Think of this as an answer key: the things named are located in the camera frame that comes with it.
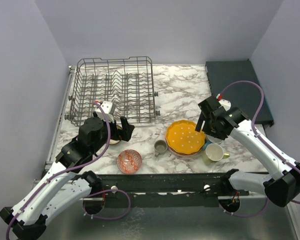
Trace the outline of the orange polka dot plate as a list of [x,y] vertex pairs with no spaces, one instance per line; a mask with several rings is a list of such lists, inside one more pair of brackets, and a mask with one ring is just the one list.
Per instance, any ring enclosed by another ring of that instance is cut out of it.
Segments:
[[196,123],[190,120],[177,120],[171,123],[165,133],[167,145],[174,151],[192,154],[202,149],[206,135],[195,131]]

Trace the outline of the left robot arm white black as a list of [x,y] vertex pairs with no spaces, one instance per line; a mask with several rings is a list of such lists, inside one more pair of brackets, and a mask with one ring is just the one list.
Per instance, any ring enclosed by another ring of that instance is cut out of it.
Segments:
[[131,139],[135,126],[124,116],[120,121],[121,128],[107,116],[94,115],[84,121],[77,136],[62,147],[46,175],[28,195],[0,211],[0,217],[7,224],[6,239],[13,232],[19,240],[37,240],[48,224],[74,202],[109,192],[93,171],[80,171],[99,160],[111,140],[128,142]]

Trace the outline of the grey wire dish rack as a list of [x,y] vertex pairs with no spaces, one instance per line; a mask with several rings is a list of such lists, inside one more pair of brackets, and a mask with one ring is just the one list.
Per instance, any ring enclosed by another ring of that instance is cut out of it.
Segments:
[[132,124],[151,123],[156,111],[153,62],[148,56],[122,59],[82,58],[73,73],[65,120],[80,126],[93,115],[93,102],[112,102],[114,118]]

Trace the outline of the blue floral mug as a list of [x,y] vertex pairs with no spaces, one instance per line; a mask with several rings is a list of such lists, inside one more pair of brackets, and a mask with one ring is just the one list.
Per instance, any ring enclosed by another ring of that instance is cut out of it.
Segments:
[[206,134],[205,135],[205,143],[202,147],[202,150],[204,151],[207,148],[207,146],[210,145],[210,144],[217,144],[217,145],[221,146],[223,142],[224,141],[222,139],[215,138],[213,136],[210,136],[210,135]]

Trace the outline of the yellow green mug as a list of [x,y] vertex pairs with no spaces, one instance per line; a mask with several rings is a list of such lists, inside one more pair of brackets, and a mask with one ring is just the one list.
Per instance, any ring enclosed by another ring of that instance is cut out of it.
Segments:
[[230,153],[226,152],[222,146],[216,143],[211,143],[203,151],[202,161],[205,164],[212,164],[227,159],[229,157]]

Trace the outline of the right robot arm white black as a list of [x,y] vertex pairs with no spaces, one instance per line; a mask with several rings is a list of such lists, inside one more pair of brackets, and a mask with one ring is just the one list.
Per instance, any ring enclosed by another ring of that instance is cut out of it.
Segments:
[[198,104],[197,132],[225,140],[232,137],[241,143],[266,168],[267,174],[230,170],[220,183],[220,191],[231,196],[237,190],[264,194],[278,207],[285,207],[300,194],[300,161],[283,153],[259,130],[239,108],[226,110],[210,96]]

